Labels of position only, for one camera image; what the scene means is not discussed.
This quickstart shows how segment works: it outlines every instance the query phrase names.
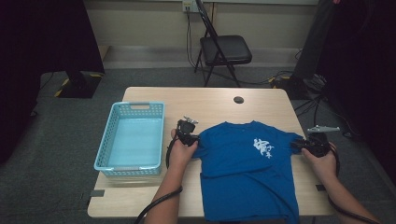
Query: person's right arm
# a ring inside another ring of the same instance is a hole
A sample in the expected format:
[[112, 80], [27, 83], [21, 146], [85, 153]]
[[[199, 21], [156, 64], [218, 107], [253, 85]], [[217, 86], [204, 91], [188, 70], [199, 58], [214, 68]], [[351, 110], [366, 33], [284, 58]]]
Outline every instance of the person's right arm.
[[[361, 217], [370, 218], [371, 220], [380, 223], [379, 220], [366, 208], [364, 208], [361, 203], [339, 181], [335, 172], [336, 160], [332, 152], [329, 152], [326, 156], [321, 158], [315, 157], [305, 148], [303, 148], [302, 152], [303, 155], [310, 161], [314, 173], [326, 188], [330, 199], [337, 206], [348, 212], [354, 213]], [[355, 218], [345, 216], [339, 212], [337, 212], [337, 216], [341, 223], [365, 223]]]

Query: wooden table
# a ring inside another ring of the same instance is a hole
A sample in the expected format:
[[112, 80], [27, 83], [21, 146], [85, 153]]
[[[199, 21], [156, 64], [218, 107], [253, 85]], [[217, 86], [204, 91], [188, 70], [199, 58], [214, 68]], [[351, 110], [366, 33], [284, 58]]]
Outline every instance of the wooden table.
[[[238, 104], [234, 97], [242, 97]], [[166, 171], [164, 155], [171, 141], [170, 131], [177, 121], [188, 116], [196, 119], [194, 133], [220, 124], [249, 123], [253, 120], [277, 127], [285, 132], [304, 136], [303, 130], [287, 94], [274, 89], [233, 88], [151, 88], [131, 87], [122, 99], [129, 102], [164, 101], [163, 173]], [[325, 191], [317, 191], [319, 181], [302, 155], [291, 156], [296, 197], [301, 216], [331, 215]], [[180, 197], [180, 217], [203, 217], [200, 185], [201, 161], [191, 161], [184, 176]], [[125, 179], [107, 178], [99, 174], [92, 195], [88, 214], [91, 217], [137, 217], [151, 202], [160, 181], [138, 184]]]

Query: gray carpet floor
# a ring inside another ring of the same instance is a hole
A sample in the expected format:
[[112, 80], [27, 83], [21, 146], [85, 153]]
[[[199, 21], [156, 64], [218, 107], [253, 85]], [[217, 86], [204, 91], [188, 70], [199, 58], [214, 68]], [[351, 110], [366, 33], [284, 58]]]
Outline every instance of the gray carpet floor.
[[[268, 77], [291, 68], [238, 67], [245, 88], [270, 88]], [[126, 88], [202, 87], [201, 74], [192, 68], [109, 69], [91, 99], [56, 98], [65, 73], [44, 74], [32, 119], [12, 157], [0, 166], [0, 223], [133, 223], [132, 219], [91, 218], [90, 193], [98, 172], [95, 156], [111, 105], [121, 101]], [[235, 87], [233, 81], [213, 76], [209, 87]], [[297, 106], [306, 101], [291, 101]], [[304, 108], [296, 111], [303, 113]], [[317, 123], [340, 127], [347, 124], [327, 102], [320, 103]], [[313, 127], [314, 109], [300, 115], [303, 129]], [[395, 188], [363, 141], [329, 133], [340, 153], [340, 179], [383, 223], [396, 223]], [[301, 217], [301, 223], [312, 223]], [[205, 223], [187, 219], [180, 223]], [[338, 223], [335, 216], [316, 217], [316, 223]]]

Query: folding chair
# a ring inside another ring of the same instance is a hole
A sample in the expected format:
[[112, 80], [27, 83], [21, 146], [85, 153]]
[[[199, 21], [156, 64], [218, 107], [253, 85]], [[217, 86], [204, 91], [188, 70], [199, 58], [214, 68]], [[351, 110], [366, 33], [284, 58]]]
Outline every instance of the folding chair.
[[198, 64], [202, 66], [201, 56], [205, 58], [205, 65], [210, 67], [207, 77], [204, 74], [205, 87], [212, 75], [215, 66], [227, 66], [236, 85], [241, 87], [235, 75], [235, 64], [250, 63], [252, 55], [245, 39], [241, 35], [218, 35], [211, 23], [204, 4], [201, 0], [195, 0], [198, 6], [202, 21], [205, 24], [205, 36], [200, 39], [201, 50], [195, 65], [194, 72], [198, 69]]

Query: white logo on shirt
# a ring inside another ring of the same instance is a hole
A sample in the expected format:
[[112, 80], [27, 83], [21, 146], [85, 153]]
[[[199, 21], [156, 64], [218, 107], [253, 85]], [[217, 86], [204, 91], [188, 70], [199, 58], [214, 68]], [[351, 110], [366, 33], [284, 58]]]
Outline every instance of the white logo on shirt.
[[255, 138], [253, 146], [255, 148], [257, 148], [262, 155], [264, 155], [264, 152], [265, 152], [265, 157], [267, 157], [268, 159], [271, 159], [271, 157], [272, 157], [271, 149], [273, 147], [270, 146], [269, 144], [270, 143], [267, 141], [262, 141], [260, 138], [259, 139]]

